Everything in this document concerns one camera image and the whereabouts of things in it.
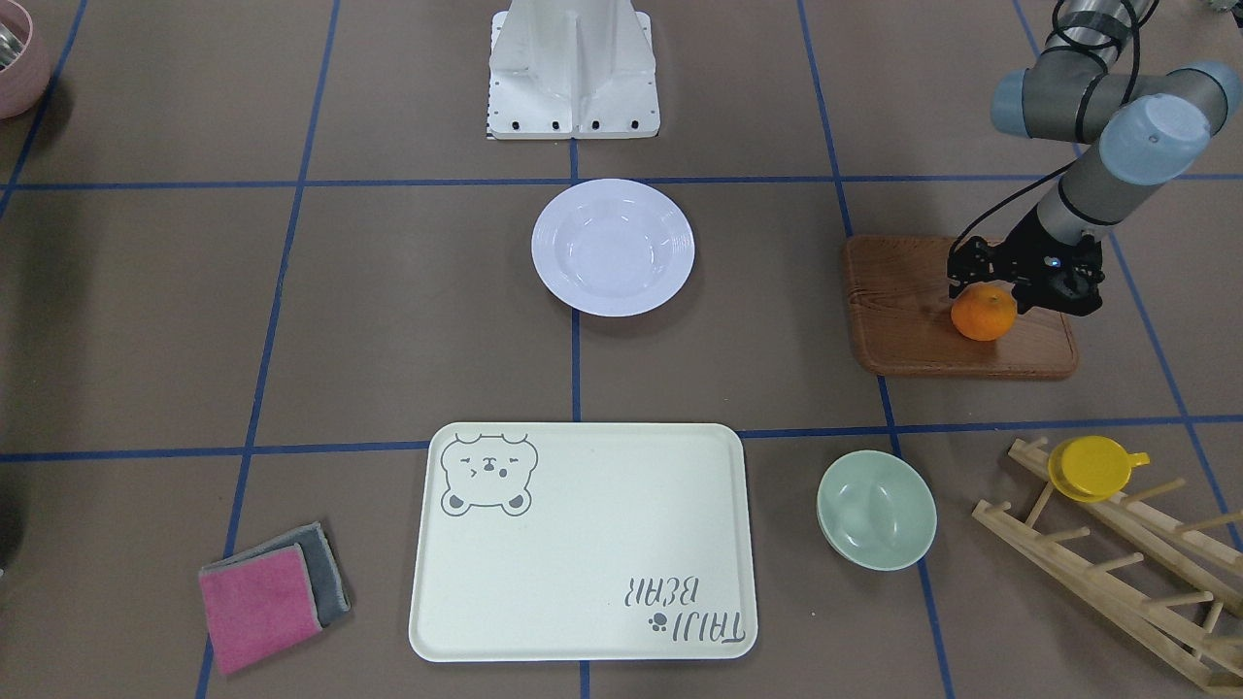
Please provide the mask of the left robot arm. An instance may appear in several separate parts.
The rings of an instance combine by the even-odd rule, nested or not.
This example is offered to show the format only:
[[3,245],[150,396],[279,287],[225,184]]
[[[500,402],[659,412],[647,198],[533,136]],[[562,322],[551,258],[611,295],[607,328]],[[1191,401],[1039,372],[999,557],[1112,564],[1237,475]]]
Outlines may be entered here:
[[991,279],[1011,284],[1021,313],[1086,316],[1101,307],[1101,235],[1185,174],[1241,111],[1241,77],[1218,61],[1163,75],[1115,73],[1142,52],[1145,1],[1057,2],[1037,61],[1001,80],[994,129],[1083,146],[1052,190],[989,248]]

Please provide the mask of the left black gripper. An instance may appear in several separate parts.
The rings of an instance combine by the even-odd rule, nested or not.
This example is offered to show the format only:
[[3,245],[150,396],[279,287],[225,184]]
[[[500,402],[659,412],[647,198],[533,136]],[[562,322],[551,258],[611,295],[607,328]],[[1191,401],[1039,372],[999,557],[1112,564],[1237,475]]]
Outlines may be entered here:
[[1104,252],[1091,234],[1066,244],[1045,230],[1034,209],[1009,234],[1009,270],[1017,313],[1040,307],[1052,313],[1088,316],[1104,305]]

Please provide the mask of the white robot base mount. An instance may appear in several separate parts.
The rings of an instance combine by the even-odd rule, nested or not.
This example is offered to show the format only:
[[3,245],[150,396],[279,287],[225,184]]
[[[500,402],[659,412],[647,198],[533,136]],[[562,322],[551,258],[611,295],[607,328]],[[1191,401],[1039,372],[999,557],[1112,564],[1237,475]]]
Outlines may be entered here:
[[492,139],[658,136],[653,20],[630,1],[515,1],[493,12]]

